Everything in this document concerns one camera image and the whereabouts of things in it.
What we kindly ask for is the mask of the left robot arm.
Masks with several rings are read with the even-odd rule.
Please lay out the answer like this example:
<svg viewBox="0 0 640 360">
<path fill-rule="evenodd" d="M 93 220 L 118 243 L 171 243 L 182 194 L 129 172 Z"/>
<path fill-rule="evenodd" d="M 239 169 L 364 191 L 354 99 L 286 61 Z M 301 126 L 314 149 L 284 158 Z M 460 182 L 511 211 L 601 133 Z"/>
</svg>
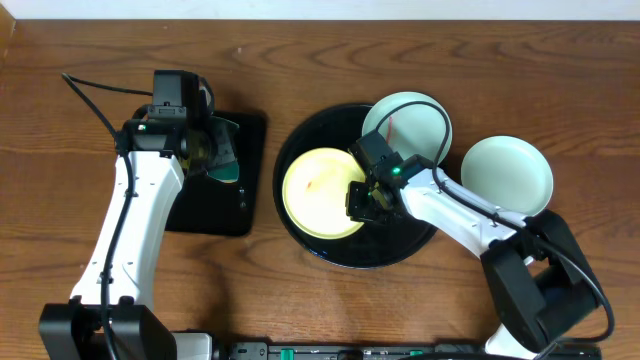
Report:
<svg viewBox="0 0 640 360">
<path fill-rule="evenodd" d="M 222 359 L 206 331 L 170 331 L 154 314 L 154 276 L 167 221 L 189 175 L 234 159 L 237 124 L 210 117 L 131 119 L 115 134 L 116 179 L 91 256 L 70 299 L 47 304 L 38 330 L 52 359 Z"/>
</svg>

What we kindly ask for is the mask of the green yellow sponge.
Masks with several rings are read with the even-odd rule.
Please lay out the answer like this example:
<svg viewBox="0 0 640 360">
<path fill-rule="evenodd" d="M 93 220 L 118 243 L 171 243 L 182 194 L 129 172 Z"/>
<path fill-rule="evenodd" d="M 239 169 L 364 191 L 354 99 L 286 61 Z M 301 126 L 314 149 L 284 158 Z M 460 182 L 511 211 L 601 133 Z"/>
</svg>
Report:
<svg viewBox="0 0 640 360">
<path fill-rule="evenodd" d="M 233 145 L 219 145 L 215 156 L 207 164 L 207 176 L 223 183 L 239 180 L 240 167 Z"/>
</svg>

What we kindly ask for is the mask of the pale green plate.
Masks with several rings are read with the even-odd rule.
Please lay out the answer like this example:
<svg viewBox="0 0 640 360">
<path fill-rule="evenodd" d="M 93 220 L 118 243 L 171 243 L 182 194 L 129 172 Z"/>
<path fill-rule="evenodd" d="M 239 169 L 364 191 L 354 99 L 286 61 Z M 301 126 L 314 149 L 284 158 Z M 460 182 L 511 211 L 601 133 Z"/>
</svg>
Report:
<svg viewBox="0 0 640 360">
<path fill-rule="evenodd" d="M 544 155 L 512 136 L 485 138 L 465 154 L 462 185 L 502 208 L 534 216 L 549 204 L 554 178 Z"/>
</svg>

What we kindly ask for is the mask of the yellow plate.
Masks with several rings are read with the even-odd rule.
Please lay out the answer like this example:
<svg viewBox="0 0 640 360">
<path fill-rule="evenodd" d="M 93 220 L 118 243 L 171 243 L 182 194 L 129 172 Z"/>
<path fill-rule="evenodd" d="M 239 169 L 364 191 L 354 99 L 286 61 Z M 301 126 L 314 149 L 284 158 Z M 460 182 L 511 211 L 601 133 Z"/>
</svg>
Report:
<svg viewBox="0 0 640 360">
<path fill-rule="evenodd" d="M 282 200 L 293 223 L 305 234 L 337 240 L 356 233 L 361 222 L 347 215 L 346 196 L 364 172 L 348 152 L 317 148 L 297 157 L 282 182 Z"/>
</svg>

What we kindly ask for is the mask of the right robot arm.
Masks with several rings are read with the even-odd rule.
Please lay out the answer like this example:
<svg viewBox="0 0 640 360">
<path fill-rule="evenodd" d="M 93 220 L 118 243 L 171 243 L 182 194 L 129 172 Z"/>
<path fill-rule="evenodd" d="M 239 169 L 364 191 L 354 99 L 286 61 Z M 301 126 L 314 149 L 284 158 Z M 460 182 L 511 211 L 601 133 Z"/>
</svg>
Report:
<svg viewBox="0 0 640 360">
<path fill-rule="evenodd" d="M 347 213 L 357 220 L 403 215 L 443 231 L 482 265 L 500 329 L 487 353 L 543 359 L 567 332 L 606 306 L 567 223 L 544 210 L 531 216 L 502 209 L 450 181 L 422 156 L 358 155 L 365 178 L 349 186 Z"/>
</svg>

